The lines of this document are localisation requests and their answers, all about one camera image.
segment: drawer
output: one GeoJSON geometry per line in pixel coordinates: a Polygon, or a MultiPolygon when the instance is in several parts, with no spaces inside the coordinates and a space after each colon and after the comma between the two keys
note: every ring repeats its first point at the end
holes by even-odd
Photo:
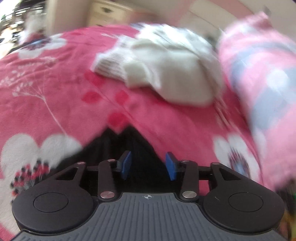
{"type": "Polygon", "coordinates": [[[116,19],[95,12],[90,16],[88,26],[96,26],[96,25],[105,26],[108,24],[116,24],[116,23],[117,23],[116,19]]]}
{"type": "Polygon", "coordinates": [[[103,3],[93,3],[91,6],[91,15],[93,14],[101,14],[109,18],[123,21],[126,16],[126,10],[103,3]]]}

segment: bed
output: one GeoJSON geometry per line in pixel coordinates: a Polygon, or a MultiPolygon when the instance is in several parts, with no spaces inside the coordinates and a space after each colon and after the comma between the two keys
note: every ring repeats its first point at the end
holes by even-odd
{"type": "MultiPolygon", "coordinates": [[[[46,164],[45,172],[55,168],[107,127],[116,133],[135,127],[162,160],[173,151],[177,159],[202,166],[220,162],[263,183],[245,109],[231,85],[219,101],[199,108],[168,103],[148,87],[128,89],[121,81],[90,71],[97,53],[110,49],[121,35],[134,37],[138,27],[96,26],[56,34],[0,60],[4,241],[18,232],[11,213],[17,193],[11,183],[22,168],[30,169],[37,161],[46,164]]],[[[24,183],[23,189],[29,188],[24,183]]]]}

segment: red dot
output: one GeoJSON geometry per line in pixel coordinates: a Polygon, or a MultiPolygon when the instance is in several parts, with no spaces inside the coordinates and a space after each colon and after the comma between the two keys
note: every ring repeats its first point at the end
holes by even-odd
{"type": "Polygon", "coordinates": [[[88,104],[94,104],[96,102],[98,102],[102,97],[100,96],[99,93],[94,92],[94,91],[89,91],[87,92],[83,97],[82,97],[82,101],[86,102],[88,104]]]}
{"type": "Polygon", "coordinates": [[[129,95],[124,90],[117,92],[115,95],[115,101],[120,105],[124,105],[124,103],[126,103],[128,99],[129,95]]]}
{"type": "Polygon", "coordinates": [[[100,88],[105,83],[104,77],[99,76],[90,70],[87,70],[84,73],[84,77],[98,88],[100,88]]]}
{"type": "Polygon", "coordinates": [[[120,112],[114,112],[108,117],[108,123],[112,127],[125,127],[129,124],[128,118],[120,112]]]}

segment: floral blanket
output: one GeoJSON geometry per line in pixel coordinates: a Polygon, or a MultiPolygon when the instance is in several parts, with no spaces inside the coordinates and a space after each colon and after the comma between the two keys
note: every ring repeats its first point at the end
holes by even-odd
{"type": "Polygon", "coordinates": [[[0,238],[19,231],[11,201],[64,157],[100,135],[133,125],[160,158],[219,161],[260,181],[237,97],[228,89],[208,108],[169,104],[149,88],[127,89],[89,68],[129,26],[83,28],[40,40],[0,60],[0,238]]]}

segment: dresser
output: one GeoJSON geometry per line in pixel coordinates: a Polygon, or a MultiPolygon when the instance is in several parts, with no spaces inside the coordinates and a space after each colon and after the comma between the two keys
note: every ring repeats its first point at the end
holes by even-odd
{"type": "Polygon", "coordinates": [[[155,19],[154,13],[130,2],[96,0],[91,3],[87,25],[151,23],[155,19]]]}

